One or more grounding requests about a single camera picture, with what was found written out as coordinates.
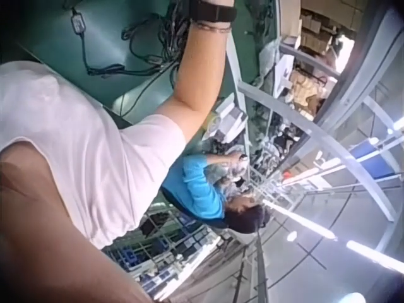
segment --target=worker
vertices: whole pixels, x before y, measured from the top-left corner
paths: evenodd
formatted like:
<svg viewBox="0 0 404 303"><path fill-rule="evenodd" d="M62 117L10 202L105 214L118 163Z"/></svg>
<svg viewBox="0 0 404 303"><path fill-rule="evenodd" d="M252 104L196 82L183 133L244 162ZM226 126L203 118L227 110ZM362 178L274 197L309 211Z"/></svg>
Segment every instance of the worker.
<svg viewBox="0 0 404 303"><path fill-rule="evenodd" d="M237 165L242 153L230 155L190 155L181 157L171 166L162 184L167 201L186 215L212 227L229 228L242 234L257 232L269 216L265 207L254 198L239 194L226 198L223 191L232 181L221 178L215 185L205 176L208 165Z"/></svg>
<svg viewBox="0 0 404 303"><path fill-rule="evenodd" d="M99 249L140 224L218 97L234 0L202 4L172 96L121 131L45 66L0 66L0 273L13 302L151 302Z"/></svg>

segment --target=white t-shirt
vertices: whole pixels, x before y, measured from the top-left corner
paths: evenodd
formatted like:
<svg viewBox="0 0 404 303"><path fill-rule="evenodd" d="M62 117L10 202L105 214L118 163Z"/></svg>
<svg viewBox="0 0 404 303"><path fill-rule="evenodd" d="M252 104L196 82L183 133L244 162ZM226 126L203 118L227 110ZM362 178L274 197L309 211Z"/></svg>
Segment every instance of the white t-shirt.
<svg viewBox="0 0 404 303"><path fill-rule="evenodd" d="M97 248L135 229L186 142L162 115L118 130L102 106L34 62L0 66L0 152L31 142L74 226Z"/></svg>

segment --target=bracelet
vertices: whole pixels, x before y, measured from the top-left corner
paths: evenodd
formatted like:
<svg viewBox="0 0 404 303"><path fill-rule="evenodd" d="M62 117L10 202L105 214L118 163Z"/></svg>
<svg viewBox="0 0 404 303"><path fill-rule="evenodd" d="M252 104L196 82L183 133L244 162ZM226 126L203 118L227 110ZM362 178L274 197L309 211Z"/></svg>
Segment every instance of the bracelet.
<svg viewBox="0 0 404 303"><path fill-rule="evenodd" d="M230 25L227 28L218 28L218 27L213 27L211 25L207 25L205 23L202 23L200 21L192 21L191 22L193 25L197 26L200 30L207 30L209 32L215 32L215 33L230 33L232 31L232 26Z"/></svg>

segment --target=black watch strap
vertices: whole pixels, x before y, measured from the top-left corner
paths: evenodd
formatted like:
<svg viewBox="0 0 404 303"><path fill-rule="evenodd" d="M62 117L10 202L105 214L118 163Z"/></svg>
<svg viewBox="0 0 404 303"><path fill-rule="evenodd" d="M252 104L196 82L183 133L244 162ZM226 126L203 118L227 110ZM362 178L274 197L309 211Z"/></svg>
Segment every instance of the black watch strap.
<svg viewBox="0 0 404 303"><path fill-rule="evenodd" d="M237 10L234 7L189 0L189 17L193 21L233 22L236 16Z"/></svg>

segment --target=forearm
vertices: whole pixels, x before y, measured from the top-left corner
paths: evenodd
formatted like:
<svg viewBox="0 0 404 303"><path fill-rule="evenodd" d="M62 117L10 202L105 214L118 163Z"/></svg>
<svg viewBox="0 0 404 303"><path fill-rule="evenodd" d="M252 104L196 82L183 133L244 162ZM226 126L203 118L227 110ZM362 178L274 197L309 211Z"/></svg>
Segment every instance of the forearm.
<svg viewBox="0 0 404 303"><path fill-rule="evenodd" d="M234 0L204 0L233 6ZM230 23L205 23L216 29ZM174 93L158 109L182 130L188 142L201 127L215 104L223 80L228 32L218 32L191 24Z"/></svg>
<svg viewBox="0 0 404 303"><path fill-rule="evenodd" d="M206 155L206 161L208 162L208 165L211 165L211 164L228 163L231 162L231 159L229 158L228 155L209 154Z"/></svg>
<svg viewBox="0 0 404 303"><path fill-rule="evenodd" d="M234 0L205 0L233 6ZM229 23L210 23L228 28ZM192 110L208 114L222 84L226 56L227 33L199 29L191 25L185 53L181 61L174 97Z"/></svg>

